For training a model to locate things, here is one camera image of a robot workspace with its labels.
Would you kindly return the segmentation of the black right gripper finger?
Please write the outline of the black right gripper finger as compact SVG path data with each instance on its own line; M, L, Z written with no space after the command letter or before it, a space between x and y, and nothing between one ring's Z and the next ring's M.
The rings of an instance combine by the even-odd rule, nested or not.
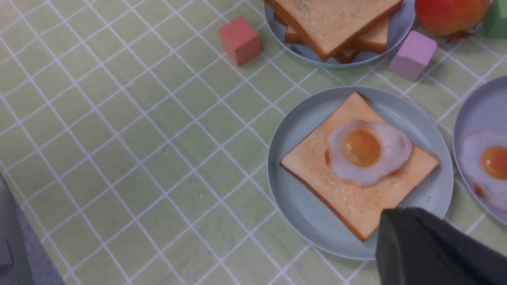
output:
M505 285L507 259L425 209L384 209L375 259L382 285Z

